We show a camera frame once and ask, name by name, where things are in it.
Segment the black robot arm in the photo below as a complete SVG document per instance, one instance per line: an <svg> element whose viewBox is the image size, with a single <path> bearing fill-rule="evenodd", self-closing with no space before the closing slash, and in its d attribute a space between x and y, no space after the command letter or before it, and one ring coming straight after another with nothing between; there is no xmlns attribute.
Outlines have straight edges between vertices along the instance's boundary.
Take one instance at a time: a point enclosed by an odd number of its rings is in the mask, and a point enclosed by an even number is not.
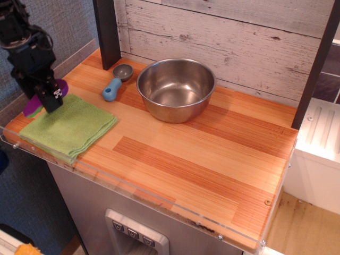
<svg viewBox="0 0 340 255"><path fill-rule="evenodd" d="M26 6L20 1L1 1L1 47L13 66L11 76L29 99L38 99L49 113L63 105L62 89L52 69L56 61L53 40L41 27L29 23Z"/></svg>

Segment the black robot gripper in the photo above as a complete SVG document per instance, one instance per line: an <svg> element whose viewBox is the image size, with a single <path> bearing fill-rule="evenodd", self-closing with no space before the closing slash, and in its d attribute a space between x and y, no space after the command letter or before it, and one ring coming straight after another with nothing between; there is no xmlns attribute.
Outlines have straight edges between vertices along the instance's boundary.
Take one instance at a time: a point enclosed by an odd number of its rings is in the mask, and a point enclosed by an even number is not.
<svg viewBox="0 0 340 255"><path fill-rule="evenodd" d="M48 113L63 105L64 80L54 78L56 57L51 46L27 44L8 52L7 59L13 65L11 76L29 99L36 94Z"/></svg>

